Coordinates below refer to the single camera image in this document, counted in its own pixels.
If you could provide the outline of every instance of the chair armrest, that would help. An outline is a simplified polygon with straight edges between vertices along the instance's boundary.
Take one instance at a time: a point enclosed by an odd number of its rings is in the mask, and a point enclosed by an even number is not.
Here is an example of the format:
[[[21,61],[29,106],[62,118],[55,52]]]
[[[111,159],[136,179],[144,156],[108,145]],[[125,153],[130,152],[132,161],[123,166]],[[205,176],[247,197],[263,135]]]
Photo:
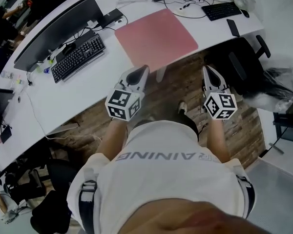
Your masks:
[[[256,38],[261,46],[261,48],[256,53],[256,57],[259,59],[265,53],[266,56],[268,58],[270,58],[271,53],[270,53],[269,48],[268,48],[267,44],[265,43],[264,39],[260,35],[257,35]]]
[[[245,73],[244,68],[242,67],[240,61],[238,60],[234,52],[229,53],[229,59],[241,80],[246,80],[248,76]]]

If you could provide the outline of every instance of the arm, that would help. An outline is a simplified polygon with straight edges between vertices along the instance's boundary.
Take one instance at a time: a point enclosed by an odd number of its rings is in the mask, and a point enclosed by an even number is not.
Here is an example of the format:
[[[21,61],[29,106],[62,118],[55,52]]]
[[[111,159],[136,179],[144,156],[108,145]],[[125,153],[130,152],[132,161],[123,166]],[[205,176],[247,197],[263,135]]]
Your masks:
[[[3,198],[1,197],[1,195],[0,195],[0,209],[2,210],[2,212],[4,214],[6,214],[6,212],[8,211],[8,208],[7,208]]]
[[[222,162],[230,161],[226,146],[224,126],[221,120],[211,119],[209,121],[209,132],[207,137],[207,148]]]
[[[15,13],[17,13],[19,10],[21,10],[21,7],[20,6],[18,6],[16,9],[14,9],[14,10],[11,10],[11,11],[9,11],[9,12],[6,12],[6,13],[4,13],[4,15],[3,15],[3,19],[7,19],[7,18],[9,18],[10,16],[12,16],[12,15],[14,15]]]
[[[109,160],[113,160],[122,150],[127,122],[119,119],[111,121],[96,153],[102,153]]]

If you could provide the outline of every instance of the black keyboard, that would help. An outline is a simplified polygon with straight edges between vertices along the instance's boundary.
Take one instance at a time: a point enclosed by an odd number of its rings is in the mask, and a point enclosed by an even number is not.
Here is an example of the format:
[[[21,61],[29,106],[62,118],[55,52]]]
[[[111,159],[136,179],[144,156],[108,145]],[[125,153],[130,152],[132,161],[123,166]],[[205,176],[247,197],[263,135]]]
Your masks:
[[[202,10],[205,12],[207,17],[211,21],[239,15],[242,13],[240,9],[234,4],[234,2],[224,2],[219,4],[203,6]]]
[[[51,68],[55,83],[67,79],[73,73],[81,69],[87,62],[103,54],[105,46],[98,34],[92,30],[74,41],[76,49],[64,56],[61,52],[57,55],[57,64]]]

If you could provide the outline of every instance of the shoe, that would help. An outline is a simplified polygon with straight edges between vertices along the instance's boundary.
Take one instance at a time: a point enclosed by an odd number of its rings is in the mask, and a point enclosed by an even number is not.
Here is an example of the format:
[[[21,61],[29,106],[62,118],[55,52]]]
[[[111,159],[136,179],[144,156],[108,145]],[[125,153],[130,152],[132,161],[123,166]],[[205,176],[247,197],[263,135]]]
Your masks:
[[[187,104],[184,101],[180,101],[178,105],[178,113],[186,114],[188,112]]]

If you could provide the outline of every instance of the pink mouse pad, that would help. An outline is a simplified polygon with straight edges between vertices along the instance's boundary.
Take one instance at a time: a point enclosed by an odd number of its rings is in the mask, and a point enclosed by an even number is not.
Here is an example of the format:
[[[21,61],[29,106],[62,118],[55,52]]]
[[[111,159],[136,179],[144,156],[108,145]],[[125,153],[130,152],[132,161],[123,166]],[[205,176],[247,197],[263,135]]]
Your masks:
[[[198,44],[169,9],[140,18],[115,31],[134,66],[154,72],[198,49]]]

